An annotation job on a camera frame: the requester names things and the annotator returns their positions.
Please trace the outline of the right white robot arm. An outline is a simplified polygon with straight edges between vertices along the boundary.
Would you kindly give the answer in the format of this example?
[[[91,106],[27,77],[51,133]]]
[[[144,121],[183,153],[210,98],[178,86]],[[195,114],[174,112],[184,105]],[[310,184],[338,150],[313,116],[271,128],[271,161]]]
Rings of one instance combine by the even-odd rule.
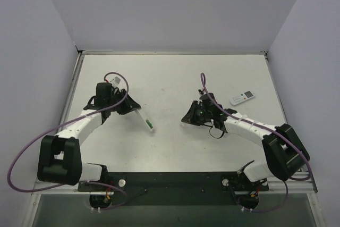
[[[251,160],[241,168],[241,174],[252,183],[269,177],[286,181],[310,160],[306,148],[290,125],[264,124],[236,110],[222,108],[212,93],[194,100],[181,121],[216,128],[223,134],[235,134],[262,148],[265,160]]]

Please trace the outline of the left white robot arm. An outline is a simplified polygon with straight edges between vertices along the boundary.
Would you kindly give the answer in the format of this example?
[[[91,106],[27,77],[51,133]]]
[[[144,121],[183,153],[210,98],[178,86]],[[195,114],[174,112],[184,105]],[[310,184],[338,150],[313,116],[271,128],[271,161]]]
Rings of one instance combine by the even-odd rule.
[[[81,157],[81,144],[110,117],[112,112],[125,115],[141,109],[125,89],[107,82],[96,85],[96,94],[83,108],[76,121],[64,130],[46,135],[40,144],[37,178],[43,182],[75,185],[90,181],[96,190],[109,184],[106,166],[86,163]]]

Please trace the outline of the wide white remote with display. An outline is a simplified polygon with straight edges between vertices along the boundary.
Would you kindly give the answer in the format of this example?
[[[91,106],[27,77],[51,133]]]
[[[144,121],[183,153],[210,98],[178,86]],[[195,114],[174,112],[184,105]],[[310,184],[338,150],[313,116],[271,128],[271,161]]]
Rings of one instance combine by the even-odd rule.
[[[256,96],[256,95],[255,95],[254,92],[248,90],[248,91],[243,92],[243,93],[241,93],[241,94],[239,94],[239,95],[237,95],[237,96],[235,96],[235,97],[232,97],[232,98],[229,100],[229,102],[230,102],[230,104],[231,104],[232,106],[237,106],[237,105],[240,105],[240,104],[242,104],[242,103],[244,103],[244,102],[247,102],[247,101],[249,101],[249,100],[255,98],[255,96]]]

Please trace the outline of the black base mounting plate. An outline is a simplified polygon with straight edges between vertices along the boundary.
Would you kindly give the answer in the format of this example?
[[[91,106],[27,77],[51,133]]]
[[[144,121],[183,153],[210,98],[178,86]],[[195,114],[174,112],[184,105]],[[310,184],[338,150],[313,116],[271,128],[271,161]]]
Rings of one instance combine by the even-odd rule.
[[[124,191],[111,196],[114,204],[128,199],[131,206],[235,205],[237,195],[269,190],[265,179],[237,172],[109,172],[101,182]]]

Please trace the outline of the slim white remote control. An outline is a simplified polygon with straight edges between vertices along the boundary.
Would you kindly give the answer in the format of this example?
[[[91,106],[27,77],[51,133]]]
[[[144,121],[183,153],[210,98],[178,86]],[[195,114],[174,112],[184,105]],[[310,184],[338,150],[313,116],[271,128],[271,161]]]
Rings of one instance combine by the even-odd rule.
[[[155,130],[155,127],[153,123],[151,122],[148,114],[145,112],[143,108],[137,109],[134,111],[139,119],[142,120],[143,124],[147,128],[149,132],[153,132]]]

